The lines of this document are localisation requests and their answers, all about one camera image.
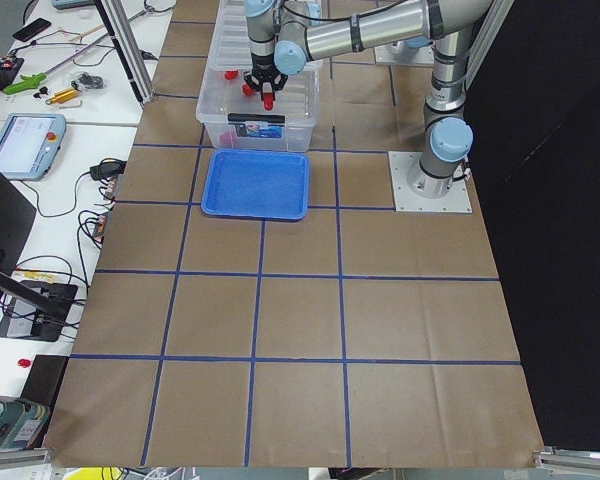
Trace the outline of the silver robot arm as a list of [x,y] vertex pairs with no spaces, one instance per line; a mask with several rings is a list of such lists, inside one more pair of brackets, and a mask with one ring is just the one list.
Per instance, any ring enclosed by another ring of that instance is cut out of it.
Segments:
[[434,68],[423,106],[426,143],[408,178],[415,193],[440,198],[457,181],[454,173],[473,142],[463,119],[466,74],[474,25],[490,7],[488,1],[398,1],[323,18],[308,1],[247,1],[252,67],[243,79],[270,109],[287,79],[309,62],[414,38],[432,42]]

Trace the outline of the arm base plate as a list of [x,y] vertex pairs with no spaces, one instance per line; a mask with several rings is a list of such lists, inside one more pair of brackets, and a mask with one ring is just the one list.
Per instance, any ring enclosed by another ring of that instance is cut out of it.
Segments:
[[435,179],[420,169],[420,157],[420,152],[388,152],[395,210],[417,214],[472,214],[462,167],[458,166],[449,178]]

